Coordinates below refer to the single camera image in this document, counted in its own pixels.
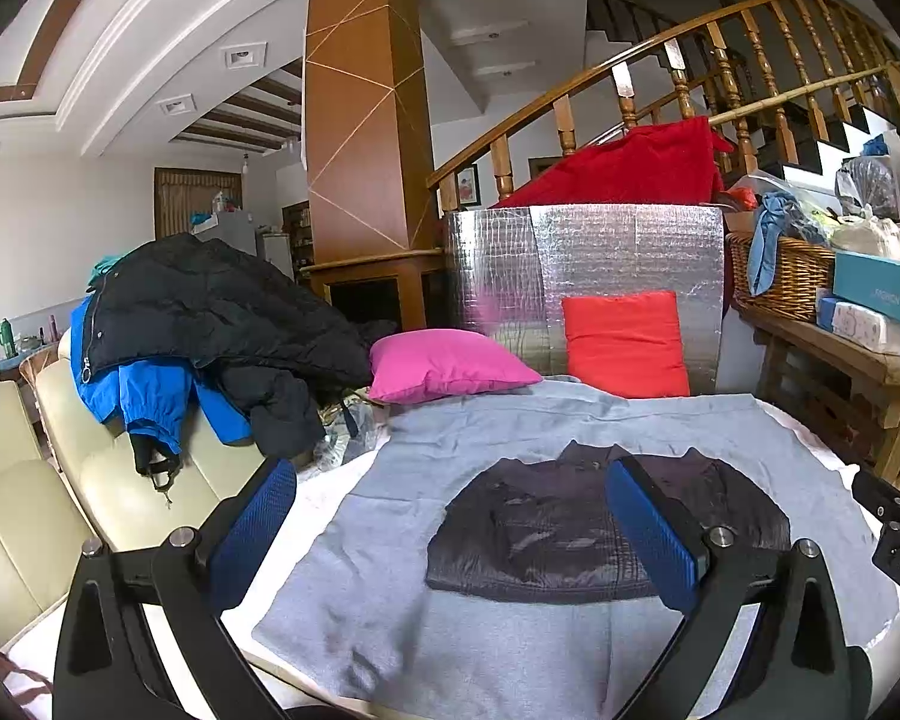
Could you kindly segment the dark quilted zip jacket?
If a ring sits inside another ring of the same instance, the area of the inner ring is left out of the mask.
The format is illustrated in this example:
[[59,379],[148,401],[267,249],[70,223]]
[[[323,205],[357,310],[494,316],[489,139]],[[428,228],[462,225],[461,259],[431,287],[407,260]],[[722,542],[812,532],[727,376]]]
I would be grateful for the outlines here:
[[[445,507],[427,544],[425,585],[505,603],[587,605],[656,594],[606,502],[608,466],[626,450],[571,442],[554,460],[503,458]],[[743,473],[699,450],[641,455],[668,496],[702,527],[725,525],[749,546],[785,550],[790,522]]]

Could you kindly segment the wooden side table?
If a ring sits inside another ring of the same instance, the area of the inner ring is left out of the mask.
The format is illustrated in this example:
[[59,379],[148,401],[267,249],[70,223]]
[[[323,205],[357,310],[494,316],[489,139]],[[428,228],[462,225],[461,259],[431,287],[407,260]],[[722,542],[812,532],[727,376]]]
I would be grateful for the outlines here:
[[900,356],[868,351],[813,323],[745,309],[764,348],[756,394],[850,465],[900,480]]

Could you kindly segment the cream leather sofa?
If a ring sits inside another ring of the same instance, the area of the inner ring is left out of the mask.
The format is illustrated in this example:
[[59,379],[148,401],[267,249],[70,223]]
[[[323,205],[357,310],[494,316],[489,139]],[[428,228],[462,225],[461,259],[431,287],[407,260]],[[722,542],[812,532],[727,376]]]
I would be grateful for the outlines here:
[[69,341],[35,376],[45,457],[20,387],[0,382],[0,647],[52,611],[68,593],[80,546],[91,536],[115,551],[162,543],[198,527],[261,465],[249,442],[226,445],[193,406],[183,426],[183,468],[169,497],[134,469],[118,419],[95,421],[69,371]]

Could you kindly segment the white patterned box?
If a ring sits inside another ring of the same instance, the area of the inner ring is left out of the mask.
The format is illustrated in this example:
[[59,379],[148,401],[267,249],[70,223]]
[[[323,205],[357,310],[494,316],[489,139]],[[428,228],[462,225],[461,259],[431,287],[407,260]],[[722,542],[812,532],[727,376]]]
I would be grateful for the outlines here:
[[816,323],[873,353],[900,356],[900,322],[876,310],[824,294],[818,299]]

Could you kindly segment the grey fleece blanket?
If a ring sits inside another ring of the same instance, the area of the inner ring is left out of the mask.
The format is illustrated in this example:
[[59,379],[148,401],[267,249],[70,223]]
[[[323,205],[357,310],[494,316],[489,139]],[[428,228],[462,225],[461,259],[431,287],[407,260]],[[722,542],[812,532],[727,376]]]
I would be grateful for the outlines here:
[[795,536],[820,545],[850,644],[874,649],[899,631],[899,590],[873,566],[875,535],[841,473],[754,398],[621,400],[545,380],[395,411],[388,442],[290,571],[256,640],[331,694],[418,717],[611,717],[678,628],[676,611],[655,598],[496,603],[424,580],[427,543],[471,479],[576,442],[728,463]]

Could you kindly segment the blue jacket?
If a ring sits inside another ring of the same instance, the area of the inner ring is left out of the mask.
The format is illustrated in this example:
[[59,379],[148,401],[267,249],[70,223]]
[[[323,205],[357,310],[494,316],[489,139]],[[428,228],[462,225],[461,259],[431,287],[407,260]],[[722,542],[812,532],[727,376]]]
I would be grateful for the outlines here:
[[248,419],[187,361],[138,359],[92,374],[82,351],[82,335],[91,328],[89,305],[86,298],[71,314],[69,366],[80,401],[98,422],[118,416],[133,439],[151,439],[159,452],[176,457],[188,410],[196,403],[222,444],[251,437]]

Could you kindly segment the wicker basket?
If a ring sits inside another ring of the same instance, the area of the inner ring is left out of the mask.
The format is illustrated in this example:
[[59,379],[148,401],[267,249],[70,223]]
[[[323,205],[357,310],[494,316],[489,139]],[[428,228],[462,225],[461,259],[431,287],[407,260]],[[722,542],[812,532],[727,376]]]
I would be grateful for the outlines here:
[[733,271],[733,304],[798,322],[816,322],[818,301],[829,293],[836,254],[800,239],[782,238],[777,245],[774,281],[761,296],[749,291],[748,262],[751,232],[729,232],[727,250]]

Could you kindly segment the red-orange pillow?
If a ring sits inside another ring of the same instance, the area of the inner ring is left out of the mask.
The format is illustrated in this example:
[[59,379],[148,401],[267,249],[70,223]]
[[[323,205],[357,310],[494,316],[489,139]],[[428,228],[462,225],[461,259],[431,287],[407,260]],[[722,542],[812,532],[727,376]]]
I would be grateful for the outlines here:
[[673,291],[562,300],[567,371],[622,398],[689,397]]

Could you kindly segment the black puffer coat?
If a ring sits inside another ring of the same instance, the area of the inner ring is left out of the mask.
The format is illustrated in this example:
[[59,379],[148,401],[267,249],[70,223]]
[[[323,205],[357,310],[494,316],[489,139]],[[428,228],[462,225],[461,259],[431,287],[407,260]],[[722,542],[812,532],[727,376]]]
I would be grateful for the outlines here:
[[89,284],[92,374],[187,361],[248,419],[256,449],[290,460],[322,440],[318,411],[372,382],[368,343],[271,263],[176,234],[131,250]]

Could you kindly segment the light blue cloth in basket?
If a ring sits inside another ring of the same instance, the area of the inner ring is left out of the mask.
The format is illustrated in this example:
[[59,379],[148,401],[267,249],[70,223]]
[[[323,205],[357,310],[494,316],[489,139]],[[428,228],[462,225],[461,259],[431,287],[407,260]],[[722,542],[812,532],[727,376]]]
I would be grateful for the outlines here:
[[748,288],[752,298],[766,294],[775,280],[779,241],[790,226],[795,199],[787,192],[764,193],[754,218],[748,255]]

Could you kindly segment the pink pillow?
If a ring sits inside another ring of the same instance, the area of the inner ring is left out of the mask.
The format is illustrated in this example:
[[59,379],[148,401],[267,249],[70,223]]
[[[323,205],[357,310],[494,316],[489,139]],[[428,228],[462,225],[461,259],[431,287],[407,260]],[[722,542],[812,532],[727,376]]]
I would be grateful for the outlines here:
[[543,380],[497,341],[455,328],[382,338],[370,349],[370,364],[374,382],[367,396],[388,405],[507,392]]

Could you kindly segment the dark red cloth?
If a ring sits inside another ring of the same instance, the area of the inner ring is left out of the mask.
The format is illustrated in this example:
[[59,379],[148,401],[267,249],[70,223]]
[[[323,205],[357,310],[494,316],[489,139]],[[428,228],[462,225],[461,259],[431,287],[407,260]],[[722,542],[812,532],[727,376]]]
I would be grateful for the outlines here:
[[703,205],[724,188],[718,154],[735,151],[706,117],[641,125],[562,158],[497,208],[582,203]]

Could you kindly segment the silver foil insulation board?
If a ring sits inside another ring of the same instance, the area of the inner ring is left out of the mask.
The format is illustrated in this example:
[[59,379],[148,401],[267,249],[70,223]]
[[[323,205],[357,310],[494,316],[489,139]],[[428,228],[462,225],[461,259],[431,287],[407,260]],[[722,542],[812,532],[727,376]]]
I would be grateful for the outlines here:
[[495,206],[445,216],[450,316],[543,376],[567,371],[562,301],[671,291],[694,395],[717,383],[724,216],[709,205]]

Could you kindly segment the wooden stair railing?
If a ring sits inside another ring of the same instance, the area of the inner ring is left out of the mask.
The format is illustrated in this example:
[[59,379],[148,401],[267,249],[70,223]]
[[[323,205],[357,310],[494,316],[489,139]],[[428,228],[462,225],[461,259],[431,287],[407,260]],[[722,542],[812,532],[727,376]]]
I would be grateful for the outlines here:
[[536,122],[562,156],[641,125],[704,117],[733,146],[717,158],[736,179],[764,169],[827,190],[866,140],[900,128],[900,47],[844,0],[745,0],[659,26],[611,50],[479,135],[432,172],[443,210],[493,173],[493,199],[520,187],[512,145]]

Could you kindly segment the wooden column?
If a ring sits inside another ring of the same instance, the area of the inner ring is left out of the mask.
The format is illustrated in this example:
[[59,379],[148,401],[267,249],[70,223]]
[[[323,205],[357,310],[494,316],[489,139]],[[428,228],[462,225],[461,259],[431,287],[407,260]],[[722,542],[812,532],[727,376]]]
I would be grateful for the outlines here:
[[418,0],[308,0],[304,148],[313,289],[375,309],[391,286],[425,327],[442,233]]

